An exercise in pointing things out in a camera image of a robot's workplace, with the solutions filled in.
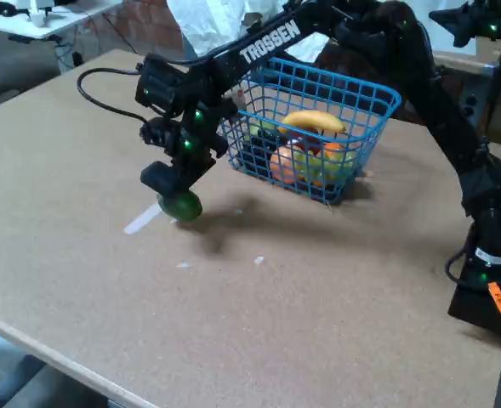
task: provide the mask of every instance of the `brick wall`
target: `brick wall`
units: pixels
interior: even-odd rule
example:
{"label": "brick wall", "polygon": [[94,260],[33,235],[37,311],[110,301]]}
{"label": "brick wall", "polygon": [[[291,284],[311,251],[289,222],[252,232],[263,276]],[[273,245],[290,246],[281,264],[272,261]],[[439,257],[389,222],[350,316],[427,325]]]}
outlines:
{"label": "brick wall", "polygon": [[124,0],[122,8],[95,17],[94,24],[86,24],[88,31],[97,30],[101,40],[123,45],[106,19],[139,53],[140,50],[161,53],[166,49],[180,52],[184,49],[180,28],[166,0]]}

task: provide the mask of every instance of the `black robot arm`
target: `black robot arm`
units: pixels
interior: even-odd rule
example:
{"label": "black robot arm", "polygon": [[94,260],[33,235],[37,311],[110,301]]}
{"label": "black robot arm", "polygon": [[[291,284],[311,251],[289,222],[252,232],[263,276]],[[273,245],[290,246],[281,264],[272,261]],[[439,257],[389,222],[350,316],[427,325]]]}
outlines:
{"label": "black robot arm", "polygon": [[[492,1],[481,0],[476,6],[491,13],[487,7]],[[141,128],[141,136],[147,144],[162,147],[172,161],[170,166],[161,161],[151,164],[141,181],[170,200],[186,194],[214,165],[211,150],[217,157],[227,151],[227,141],[216,132],[221,121],[232,118],[238,109],[225,92],[247,72],[313,32],[363,54],[413,103],[453,165],[462,205],[474,219],[457,254],[458,258],[466,255],[463,279],[450,274],[455,258],[449,261],[447,273],[458,288],[471,292],[486,292],[491,282],[501,285],[501,161],[441,86],[428,34],[403,2],[290,0],[282,13],[264,25],[253,25],[241,39],[186,62],[190,67],[186,72],[162,57],[148,55],[139,65],[135,98],[159,117]]]}

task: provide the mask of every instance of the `brown table surface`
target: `brown table surface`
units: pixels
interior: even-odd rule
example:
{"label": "brown table surface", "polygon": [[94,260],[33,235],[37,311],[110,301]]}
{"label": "brown table surface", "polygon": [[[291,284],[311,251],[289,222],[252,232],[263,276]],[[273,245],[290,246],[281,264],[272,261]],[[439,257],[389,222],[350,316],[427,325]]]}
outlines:
{"label": "brown table surface", "polygon": [[[223,160],[193,230],[163,214],[126,235],[155,200],[139,172],[165,156],[75,82],[139,60],[0,106],[1,335],[128,406],[492,406],[501,340],[447,316],[469,221],[425,128],[390,121],[331,211]],[[145,113],[136,80],[84,85]]]}
{"label": "brown table surface", "polygon": [[501,60],[501,41],[477,38],[477,55],[435,51],[434,57],[438,65],[444,65],[469,74],[482,75],[491,72],[491,68],[495,67]]}

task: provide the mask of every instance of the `blue wire basket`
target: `blue wire basket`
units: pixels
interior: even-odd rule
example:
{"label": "blue wire basket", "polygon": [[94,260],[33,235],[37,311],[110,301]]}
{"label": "blue wire basket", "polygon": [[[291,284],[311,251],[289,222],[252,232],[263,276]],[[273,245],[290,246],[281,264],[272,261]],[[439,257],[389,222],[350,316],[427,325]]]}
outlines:
{"label": "blue wire basket", "polygon": [[[221,124],[231,165],[323,203],[339,202],[362,174],[384,125],[401,103],[391,88],[284,59],[271,59],[249,72],[241,90],[246,110]],[[301,110],[328,112],[345,130],[282,124],[289,113]]]}

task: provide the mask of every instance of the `orange tag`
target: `orange tag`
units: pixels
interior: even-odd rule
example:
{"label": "orange tag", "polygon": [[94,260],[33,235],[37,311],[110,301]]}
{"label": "orange tag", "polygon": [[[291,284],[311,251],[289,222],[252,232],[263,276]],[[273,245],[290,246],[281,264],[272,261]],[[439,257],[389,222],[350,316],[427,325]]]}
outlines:
{"label": "orange tag", "polygon": [[492,299],[494,299],[499,313],[501,313],[501,289],[496,282],[490,282],[488,284],[488,291],[492,295]]}

